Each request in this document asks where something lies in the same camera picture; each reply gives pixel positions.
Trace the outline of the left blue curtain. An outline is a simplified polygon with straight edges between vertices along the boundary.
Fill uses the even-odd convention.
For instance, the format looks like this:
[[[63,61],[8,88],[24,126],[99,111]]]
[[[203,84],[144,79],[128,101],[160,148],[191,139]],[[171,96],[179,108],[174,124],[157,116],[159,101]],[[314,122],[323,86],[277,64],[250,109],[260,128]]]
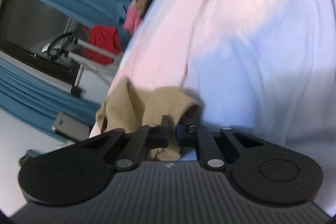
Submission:
[[[60,112],[93,126],[99,108],[1,59],[1,109],[37,130],[56,137],[52,125]]]

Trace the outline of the pastel tie-dye bed duvet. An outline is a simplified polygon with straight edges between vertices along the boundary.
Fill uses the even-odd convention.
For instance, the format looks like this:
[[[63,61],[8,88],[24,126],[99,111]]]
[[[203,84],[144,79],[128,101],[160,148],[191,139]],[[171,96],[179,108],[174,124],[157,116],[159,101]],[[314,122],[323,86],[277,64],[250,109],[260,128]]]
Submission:
[[[111,84],[179,86],[213,130],[248,129],[317,161],[335,214],[335,0],[154,0]]]

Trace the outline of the silver tripod with phone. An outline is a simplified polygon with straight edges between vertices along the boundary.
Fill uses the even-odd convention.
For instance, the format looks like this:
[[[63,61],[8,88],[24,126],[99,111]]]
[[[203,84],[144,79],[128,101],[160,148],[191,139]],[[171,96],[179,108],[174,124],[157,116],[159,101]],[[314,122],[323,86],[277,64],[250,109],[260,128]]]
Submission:
[[[112,59],[112,63],[108,65],[100,64],[98,61],[94,61],[92,57],[86,55],[84,53],[85,50],[108,57]],[[79,86],[84,71],[89,71],[101,82],[109,86],[123,56],[122,52],[112,53],[80,40],[74,32],[66,32],[58,36],[42,48],[42,53],[45,53],[47,58],[53,63],[58,60],[62,61],[63,58],[68,58],[73,63],[79,65],[75,83],[71,88],[71,95],[77,98],[80,98],[84,93],[83,89]]]

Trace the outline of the pink garment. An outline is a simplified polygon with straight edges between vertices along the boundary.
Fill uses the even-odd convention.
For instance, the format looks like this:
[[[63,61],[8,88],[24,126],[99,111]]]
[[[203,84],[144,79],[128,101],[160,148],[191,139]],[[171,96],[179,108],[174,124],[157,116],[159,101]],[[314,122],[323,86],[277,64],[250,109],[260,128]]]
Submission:
[[[136,8],[136,0],[132,0],[127,8],[123,29],[130,35],[133,35],[141,23],[139,12]]]

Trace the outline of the black and white chair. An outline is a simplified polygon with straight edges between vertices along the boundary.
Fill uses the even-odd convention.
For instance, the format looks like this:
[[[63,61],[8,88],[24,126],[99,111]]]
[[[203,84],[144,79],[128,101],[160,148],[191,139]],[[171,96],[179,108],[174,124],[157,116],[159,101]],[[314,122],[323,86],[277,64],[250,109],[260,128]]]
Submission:
[[[65,113],[59,113],[57,115],[52,125],[52,130],[74,142],[88,139],[91,132],[89,125],[80,122]]]

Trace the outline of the dark window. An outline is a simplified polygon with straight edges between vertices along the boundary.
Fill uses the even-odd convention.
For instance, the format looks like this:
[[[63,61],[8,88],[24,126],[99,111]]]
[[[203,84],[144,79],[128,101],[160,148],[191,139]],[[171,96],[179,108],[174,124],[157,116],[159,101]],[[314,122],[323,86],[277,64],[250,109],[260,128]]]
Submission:
[[[1,0],[1,52],[73,85],[80,66],[69,58],[50,61],[42,51],[78,22],[39,0]]]

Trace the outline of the red garment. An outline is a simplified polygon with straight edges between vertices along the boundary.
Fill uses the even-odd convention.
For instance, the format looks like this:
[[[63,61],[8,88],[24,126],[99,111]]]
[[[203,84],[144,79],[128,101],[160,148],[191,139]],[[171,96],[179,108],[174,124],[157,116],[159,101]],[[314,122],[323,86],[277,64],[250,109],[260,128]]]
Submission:
[[[94,26],[89,31],[89,43],[116,55],[121,53],[120,38],[116,27]],[[89,49],[84,51],[84,55],[101,65],[109,65],[114,61],[112,58]]]

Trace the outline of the tan t-shirt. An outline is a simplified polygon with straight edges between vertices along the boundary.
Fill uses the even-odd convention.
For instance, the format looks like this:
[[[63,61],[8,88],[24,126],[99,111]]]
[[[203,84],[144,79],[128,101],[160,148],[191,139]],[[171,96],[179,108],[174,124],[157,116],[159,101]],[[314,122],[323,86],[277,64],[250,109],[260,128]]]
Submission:
[[[96,113],[91,136],[116,128],[132,133],[140,126],[161,124],[164,115],[169,116],[170,128],[174,131],[179,122],[197,123],[201,112],[200,103],[182,88],[166,86],[148,91],[136,88],[124,78],[107,95]]]

